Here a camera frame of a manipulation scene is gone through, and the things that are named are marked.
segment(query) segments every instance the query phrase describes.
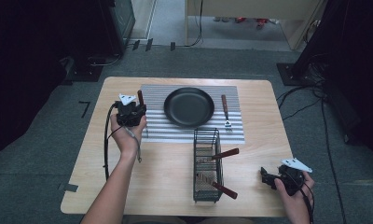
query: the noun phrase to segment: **brown handle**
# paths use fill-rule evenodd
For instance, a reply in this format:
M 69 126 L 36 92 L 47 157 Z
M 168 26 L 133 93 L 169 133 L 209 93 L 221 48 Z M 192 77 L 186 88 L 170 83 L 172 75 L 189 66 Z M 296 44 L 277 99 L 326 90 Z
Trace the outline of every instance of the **brown handle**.
M 222 98 L 222 106 L 224 107 L 224 113 L 225 115 L 228 115 L 228 104 L 227 104 L 227 96 L 221 95 Z
M 228 188 L 225 188 L 224 186 L 216 183 L 213 181 L 213 187 L 215 187 L 216 189 L 219 189 L 221 190 L 222 192 L 224 192 L 227 196 L 229 196 L 230 198 L 232 199 L 236 199 L 237 198 L 237 193 L 231 189 L 228 189 Z
M 218 159 L 228 157 L 228 156 L 233 156 L 233 155 L 236 155 L 236 154 L 239 154 L 239 148 L 238 147 L 233 148 L 233 149 L 231 149 L 229 151 L 226 151 L 226 152 L 222 152 L 222 153 L 213 155 L 212 160 L 218 160 Z
M 139 90 L 137 92 L 137 95 L 138 95 L 138 101 L 140 102 L 140 105 L 143 105 L 144 104 L 143 92 L 141 90 Z

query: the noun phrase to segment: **plate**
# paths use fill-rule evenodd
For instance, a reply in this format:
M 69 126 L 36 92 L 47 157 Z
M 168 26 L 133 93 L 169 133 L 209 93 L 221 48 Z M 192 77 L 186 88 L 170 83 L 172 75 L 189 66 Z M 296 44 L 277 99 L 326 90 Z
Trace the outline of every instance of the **plate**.
M 196 128 L 210 120 L 214 102 L 207 92 L 185 87 L 170 93 L 164 101 L 164 113 L 172 123 Z

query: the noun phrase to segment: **striped placemat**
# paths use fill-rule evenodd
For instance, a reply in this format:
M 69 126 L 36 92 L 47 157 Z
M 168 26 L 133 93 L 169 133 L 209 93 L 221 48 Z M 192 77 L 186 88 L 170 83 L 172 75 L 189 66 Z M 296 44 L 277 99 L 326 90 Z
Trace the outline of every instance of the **striped placemat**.
M 183 87 L 194 87 L 207 92 L 214 101 L 212 118 L 200 128 L 217 128 L 221 144 L 244 144 L 242 113 L 236 86 L 184 86 L 184 85 L 142 85 L 146 104 L 147 128 L 143 131 L 145 142 L 193 143 L 193 130 L 172 124 L 164 114 L 163 105 L 167 96 Z M 229 121 L 232 133 L 225 130 L 225 114 L 221 95 L 227 96 Z

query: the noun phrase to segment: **black wire basket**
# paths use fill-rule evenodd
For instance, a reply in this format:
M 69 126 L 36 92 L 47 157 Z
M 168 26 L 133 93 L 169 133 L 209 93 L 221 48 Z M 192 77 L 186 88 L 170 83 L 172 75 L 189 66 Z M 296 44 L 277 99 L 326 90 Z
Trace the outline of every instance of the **black wire basket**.
M 221 152 L 219 131 L 217 129 L 196 129 L 193 149 L 193 200 L 215 203 L 221 197 L 222 191 L 213 187 L 211 183 L 214 181 L 220 185 L 224 184 L 221 159 L 211 160 L 213 155 Z

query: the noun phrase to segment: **white plastic part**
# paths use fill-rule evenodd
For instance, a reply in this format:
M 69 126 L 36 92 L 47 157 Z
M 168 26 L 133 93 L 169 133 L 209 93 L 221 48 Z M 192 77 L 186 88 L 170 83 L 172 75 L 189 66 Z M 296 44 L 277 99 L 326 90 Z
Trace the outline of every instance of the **white plastic part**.
M 136 98 L 135 95 L 129 96 L 129 95 L 122 95 L 122 93 L 119 94 L 119 99 L 123 105 L 130 104 L 135 98 Z
M 300 170 L 300 171 L 306 171 L 306 172 L 312 173 L 312 169 L 306 166 L 305 164 L 303 164 L 297 158 L 282 160 L 282 164 L 288 167 Z

